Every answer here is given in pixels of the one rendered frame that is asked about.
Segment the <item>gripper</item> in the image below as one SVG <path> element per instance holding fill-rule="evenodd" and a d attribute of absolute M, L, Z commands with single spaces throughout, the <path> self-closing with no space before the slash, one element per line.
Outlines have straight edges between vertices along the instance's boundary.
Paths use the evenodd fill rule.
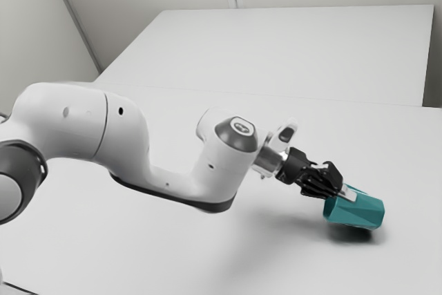
<path fill-rule="evenodd" d="M 310 198 L 326 200 L 340 197 L 349 202 L 356 201 L 356 192 L 343 182 L 343 176 L 333 162 L 321 165 L 308 160 L 301 150 L 290 147 L 276 173 L 276 179 L 284 184 L 297 184 L 300 193 Z"/>

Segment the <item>teal faceted mug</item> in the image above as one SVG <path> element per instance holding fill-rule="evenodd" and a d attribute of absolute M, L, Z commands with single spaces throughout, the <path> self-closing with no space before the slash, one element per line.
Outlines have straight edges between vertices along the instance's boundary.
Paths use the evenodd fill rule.
<path fill-rule="evenodd" d="M 378 229 L 385 215 L 383 201 L 348 184 L 333 198 L 327 198 L 323 207 L 323 218 L 330 223 Z"/>

